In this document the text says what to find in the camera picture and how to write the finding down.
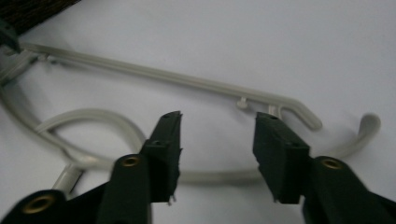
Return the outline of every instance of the white fabric surface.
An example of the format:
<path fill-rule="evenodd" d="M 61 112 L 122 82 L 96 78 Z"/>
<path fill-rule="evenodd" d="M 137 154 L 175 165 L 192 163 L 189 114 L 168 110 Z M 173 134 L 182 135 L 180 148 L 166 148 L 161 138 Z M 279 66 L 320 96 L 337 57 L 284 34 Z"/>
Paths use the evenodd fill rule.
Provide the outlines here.
<path fill-rule="evenodd" d="M 316 133 L 285 121 L 320 151 L 355 136 L 361 116 L 382 128 L 345 159 L 372 191 L 396 200 L 396 3 L 394 1 L 82 1 L 21 41 L 204 77 L 293 97 L 323 121 Z M 38 64 L 10 88 L 40 119 L 77 108 L 121 113 L 150 135 L 160 115 L 181 110 L 181 167 L 257 166 L 251 153 L 256 111 L 237 99 L 76 64 Z M 49 189 L 65 163 L 27 137 L 0 108 L 0 217 L 22 197 Z M 64 138 L 117 158 L 129 152 L 110 127 L 66 126 Z M 84 192 L 108 174 L 89 172 Z M 155 204 L 154 223 L 304 223 L 299 206 L 273 203 L 263 181 L 248 186 L 179 186 L 177 203 Z"/>

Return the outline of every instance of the brass grommet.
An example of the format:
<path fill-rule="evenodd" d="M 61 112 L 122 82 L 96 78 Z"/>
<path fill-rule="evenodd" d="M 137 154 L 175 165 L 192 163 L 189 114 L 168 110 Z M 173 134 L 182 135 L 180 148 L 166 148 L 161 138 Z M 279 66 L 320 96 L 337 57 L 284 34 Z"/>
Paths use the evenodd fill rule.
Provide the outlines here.
<path fill-rule="evenodd" d="M 52 194 L 42 195 L 34 198 L 22 208 L 25 214 L 39 213 L 49 208 L 55 202 L 55 197 Z"/>
<path fill-rule="evenodd" d="M 137 157 L 129 157 L 122 161 L 123 166 L 135 166 L 139 163 L 139 158 Z"/>
<path fill-rule="evenodd" d="M 332 159 L 326 159 L 321 161 L 324 166 L 334 170 L 340 170 L 343 168 L 343 165 L 339 161 L 335 161 Z"/>

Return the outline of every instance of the dark object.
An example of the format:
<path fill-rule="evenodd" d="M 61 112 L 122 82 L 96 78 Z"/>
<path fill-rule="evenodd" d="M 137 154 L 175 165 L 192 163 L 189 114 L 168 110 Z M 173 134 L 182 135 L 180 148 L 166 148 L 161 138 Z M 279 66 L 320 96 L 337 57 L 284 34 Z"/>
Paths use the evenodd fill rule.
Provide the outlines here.
<path fill-rule="evenodd" d="M 304 195 L 308 224 L 396 223 L 395 202 L 368 191 L 345 163 L 311 159 L 307 150 L 281 120 L 258 113 L 253 151 L 276 200 L 298 203 Z"/>
<path fill-rule="evenodd" d="M 121 157 L 107 183 L 96 223 L 147 223 L 149 204 L 147 159 L 142 155 Z"/>
<path fill-rule="evenodd" d="M 164 141 L 167 147 L 151 147 L 150 138 L 143 145 L 143 148 L 149 148 L 149 153 L 119 158 L 110 180 L 104 185 L 69 201 L 59 190 L 41 190 L 17 203 L 1 223 L 151 223 L 150 195 L 169 199 L 177 186 L 180 119 L 178 111 L 162 116 L 151 137 Z M 150 181 L 159 186 L 151 187 Z"/>
<path fill-rule="evenodd" d="M 169 202 L 175 192 L 180 176 L 180 122 L 179 112 L 163 115 L 140 151 L 148 158 L 152 203 Z"/>
<path fill-rule="evenodd" d="M 12 25 L 20 35 L 79 1 L 0 0 L 0 18 Z"/>
<path fill-rule="evenodd" d="M 258 113 L 253 153 L 274 199 L 298 203 L 309 166 L 309 146 L 282 120 Z"/>
<path fill-rule="evenodd" d="M 0 19 L 0 45 L 5 44 L 18 53 L 21 52 L 18 36 L 14 28 Z"/>

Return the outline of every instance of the black plastic part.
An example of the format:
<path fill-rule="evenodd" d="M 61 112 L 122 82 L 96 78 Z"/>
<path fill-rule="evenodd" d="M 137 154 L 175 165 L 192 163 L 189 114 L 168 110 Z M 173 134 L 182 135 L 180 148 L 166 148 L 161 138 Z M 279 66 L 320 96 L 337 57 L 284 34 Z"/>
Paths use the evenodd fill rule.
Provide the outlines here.
<path fill-rule="evenodd" d="M 59 190 L 40 190 L 21 200 L 2 224 L 64 223 L 65 197 Z"/>
<path fill-rule="evenodd" d="M 67 201 L 64 209 L 65 223 L 95 224 L 105 189 L 106 183 Z"/>
<path fill-rule="evenodd" d="M 149 169 L 145 156 L 119 158 L 99 209 L 97 224 L 147 224 L 151 221 Z"/>
<path fill-rule="evenodd" d="M 372 193 L 378 199 L 378 201 L 385 207 L 394 220 L 396 220 L 396 202 L 391 201 L 387 198 L 379 196 L 378 194 Z"/>
<path fill-rule="evenodd" d="M 318 196 L 313 190 L 304 201 L 303 214 L 306 224 L 329 224 L 326 213 L 318 200 Z"/>
<path fill-rule="evenodd" d="M 259 112 L 253 153 L 275 200 L 298 203 L 310 162 L 309 145 L 282 120 Z"/>
<path fill-rule="evenodd" d="M 396 223 L 374 194 L 363 186 L 345 163 L 337 159 L 318 157 L 312 160 L 309 181 L 317 198 L 306 194 L 305 204 L 321 204 L 326 214 L 323 218 L 329 224 Z"/>
<path fill-rule="evenodd" d="M 163 115 L 140 151 L 148 158 L 152 203 L 169 202 L 175 193 L 180 175 L 180 122 L 179 111 Z"/>
<path fill-rule="evenodd" d="M 14 28 L 7 22 L 0 19 L 0 46 L 5 44 L 18 53 L 21 52 L 20 43 Z"/>

